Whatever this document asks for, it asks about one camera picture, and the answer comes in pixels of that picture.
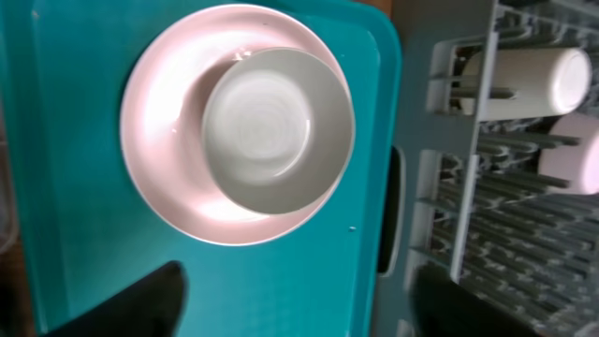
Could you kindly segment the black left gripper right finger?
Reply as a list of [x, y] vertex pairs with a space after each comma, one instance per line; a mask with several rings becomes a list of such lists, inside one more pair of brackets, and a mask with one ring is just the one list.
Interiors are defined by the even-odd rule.
[[420, 268], [411, 290], [416, 334], [423, 337], [539, 337], [516, 318], [454, 283], [434, 265]]

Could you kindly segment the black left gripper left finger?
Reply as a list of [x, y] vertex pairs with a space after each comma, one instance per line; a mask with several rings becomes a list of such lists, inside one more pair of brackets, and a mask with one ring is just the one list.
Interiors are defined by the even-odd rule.
[[182, 264], [170, 261], [46, 337], [172, 336], [186, 290]]

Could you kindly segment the large pink plate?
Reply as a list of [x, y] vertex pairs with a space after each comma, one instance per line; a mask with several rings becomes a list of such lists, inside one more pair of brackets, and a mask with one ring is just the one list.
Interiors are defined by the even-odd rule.
[[308, 222], [342, 179], [303, 209], [266, 214], [236, 204], [212, 178], [201, 136], [211, 92], [232, 66], [272, 48], [321, 59], [351, 97], [337, 58], [313, 30], [281, 11], [247, 4], [208, 7], [173, 23], [128, 79], [120, 117], [127, 171], [151, 209], [190, 237], [229, 246], [278, 239]]

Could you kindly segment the small pink bowl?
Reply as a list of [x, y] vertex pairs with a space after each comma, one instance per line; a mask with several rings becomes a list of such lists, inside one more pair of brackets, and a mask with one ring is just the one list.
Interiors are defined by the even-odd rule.
[[549, 191], [570, 195], [597, 194], [598, 119], [572, 112], [564, 115], [549, 134], [580, 139], [577, 146], [562, 146], [541, 152], [537, 172], [570, 182], [566, 188], [550, 187]]

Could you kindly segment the grey bowl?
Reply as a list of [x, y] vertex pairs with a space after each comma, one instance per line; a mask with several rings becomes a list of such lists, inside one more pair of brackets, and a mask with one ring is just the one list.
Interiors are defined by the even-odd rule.
[[211, 92], [201, 130], [220, 190], [266, 214], [295, 212], [326, 195], [343, 177], [355, 133], [352, 99], [332, 68], [290, 48], [232, 66]]

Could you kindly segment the cream cup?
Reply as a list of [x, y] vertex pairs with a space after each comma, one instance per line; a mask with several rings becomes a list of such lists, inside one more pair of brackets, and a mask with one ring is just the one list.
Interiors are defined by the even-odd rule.
[[484, 121], [564, 115], [583, 102], [592, 83], [592, 63], [579, 48], [512, 49], [496, 53], [491, 86], [517, 92], [491, 98]]

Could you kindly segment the grey dishwasher rack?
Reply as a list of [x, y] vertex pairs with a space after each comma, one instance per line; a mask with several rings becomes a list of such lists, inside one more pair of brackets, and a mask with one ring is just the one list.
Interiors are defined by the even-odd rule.
[[484, 121], [499, 50], [579, 48], [592, 83], [574, 111], [598, 119], [594, 1], [400, 1], [403, 70], [371, 333], [418, 336], [411, 290], [434, 265], [539, 336], [598, 332], [598, 193], [537, 172], [566, 114]]

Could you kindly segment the teal serving tray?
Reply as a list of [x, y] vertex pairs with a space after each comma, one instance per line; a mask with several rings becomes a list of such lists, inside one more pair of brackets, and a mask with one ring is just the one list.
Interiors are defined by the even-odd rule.
[[5, 1], [1, 102], [37, 330], [180, 260], [182, 336], [364, 336], [370, 325], [401, 68], [388, 17], [352, 1], [274, 1], [332, 49], [358, 149], [332, 200], [262, 246], [192, 239], [143, 203], [117, 152], [117, 101], [144, 47], [205, 1]]

